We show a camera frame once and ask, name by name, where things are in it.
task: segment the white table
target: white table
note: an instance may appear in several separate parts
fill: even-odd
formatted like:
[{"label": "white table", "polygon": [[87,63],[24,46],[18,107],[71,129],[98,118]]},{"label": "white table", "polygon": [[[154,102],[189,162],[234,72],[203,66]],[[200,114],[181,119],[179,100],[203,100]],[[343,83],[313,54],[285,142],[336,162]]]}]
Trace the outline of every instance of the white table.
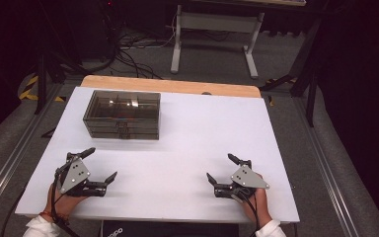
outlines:
[{"label": "white table", "polygon": [[183,222],[248,222],[240,205],[214,196],[206,172],[229,184],[232,153],[251,159],[270,184],[270,214],[298,222],[294,198],[261,98],[161,94],[160,140],[91,138],[82,121],[95,88],[75,89],[16,209],[34,216],[45,206],[54,171],[66,153],[96,147],[84,159],[91,181],[118,171],[105,197],[81,202],[72,216]]}]

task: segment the metal stand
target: metal stand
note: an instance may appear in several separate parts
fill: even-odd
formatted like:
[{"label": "metal stand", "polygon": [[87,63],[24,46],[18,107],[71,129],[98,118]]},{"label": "metal stand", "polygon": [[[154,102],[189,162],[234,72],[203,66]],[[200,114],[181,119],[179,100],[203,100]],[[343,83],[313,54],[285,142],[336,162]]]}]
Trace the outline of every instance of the metal stand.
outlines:
[{"label": "metal stand", "polygon": [[257,17],[231,17],[211,14],[186,13],[182,6],[178,6],[177,25],[175,31],[175,47],[172,57],[171,73],[178,73],[181,56],[181,29],[197,29],[210,31],[226,31],[238,33],[250,33],[250,43],[243,47],[249,71],[253,79],[258,79],[258,71],[252,57],[258,33],[263,23],[264,13]]}]

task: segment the robotic hand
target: robotic hand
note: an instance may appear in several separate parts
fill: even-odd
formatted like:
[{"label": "robotic hand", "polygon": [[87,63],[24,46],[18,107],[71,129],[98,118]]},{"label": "robotic hand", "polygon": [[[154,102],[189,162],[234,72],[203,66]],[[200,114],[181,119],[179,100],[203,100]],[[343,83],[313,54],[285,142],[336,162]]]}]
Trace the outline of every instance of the robotic hand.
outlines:
[{"label": "robotic hand", "polygon": [[67,153],[66,164],[58,168],[55,178],[58,178],[57,188],[63,195],[74,197],[103,197],[107,186],[113,182],[116,172],[110,175],[104,182],[90,182],[91,173],[83,163],[85,157],[95,152],[90,148],[81,153]]},{"label": "robotic hand", "polygon": [[231,176],[232,184],[217,184],[214,178],[207,173],[208,182],[214,187],[214,194],[217,198],[232,198],[238,202],[243,202],[253,195],[256,189],[269,189],[269,184],[252,171],[251,160],[240,160],[232,154],[228,154],[228,157],[240,166]]}]

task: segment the black box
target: black box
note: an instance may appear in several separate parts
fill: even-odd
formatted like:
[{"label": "black box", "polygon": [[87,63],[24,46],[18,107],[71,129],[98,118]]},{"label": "black box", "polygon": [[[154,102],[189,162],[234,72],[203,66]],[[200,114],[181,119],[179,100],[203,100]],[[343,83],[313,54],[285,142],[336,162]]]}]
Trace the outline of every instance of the black box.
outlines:
[{"label": "black box", "polygon": [[95,138],[159,139],[160,93],[94,91],[84,123]]}]

